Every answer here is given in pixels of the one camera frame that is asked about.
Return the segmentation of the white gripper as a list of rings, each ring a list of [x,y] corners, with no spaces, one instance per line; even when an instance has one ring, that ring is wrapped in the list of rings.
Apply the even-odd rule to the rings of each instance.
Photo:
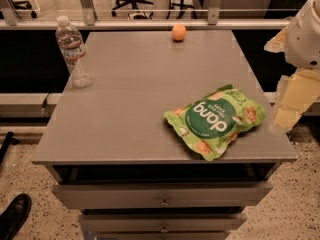
[[[264,50],[285,50],[285,60],[299,67],[290,77],[281,77],[271,113],[270,132],[285,134],[320,97],[320,0],[307,0],[288,29],[267,41]]]

